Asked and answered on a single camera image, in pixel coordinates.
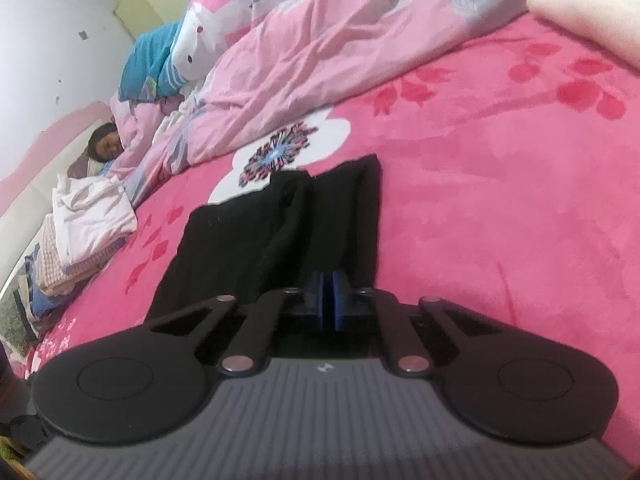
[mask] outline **person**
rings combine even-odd
[[[106,123],[95,129],[89,138],[86,154],[96,162],[106,164],[124,151],[115,123]]]

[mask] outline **white wall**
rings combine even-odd
[[[108,102],[132,45],[111,12],[116,1],[0,0],[0,179],[41,130]]]

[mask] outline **folded towel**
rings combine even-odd
[[[36,286],[46,296],[69,294],[76,283],[87,280],[98,272],[123,244],[124,238],[119,238],[82,262],[63,268],[56,247],[53,215],[48,214],[42,225],[40,252],[35,262]]]
[[[35,282],[36,265],[34,262],[38,260],[39,253],[40,245],[36,244],[33,253],[24,257],[24,269],[26,272],[27,284],[29,286],[29,302],[31,311],[31,317],[29,316],[29,313],[27,313],[27,317],[33,329],[40,334],[44,334],[54,325],[58,317],[62,314],[64,308],[71,303],[78,294],[80,294],[82,289],[88,283],[88,280],[78,282],[73,285],[71,292],[68,294],[57,294],[51,297],[45,296]]]

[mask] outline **black fabric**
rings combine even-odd
[[[375,155],[315,177],[274,173],[261,191],[191,213],[146,318],[219,294],[252,302],[313,271],[343,269],[354,286],[373,286],[379,213]]]

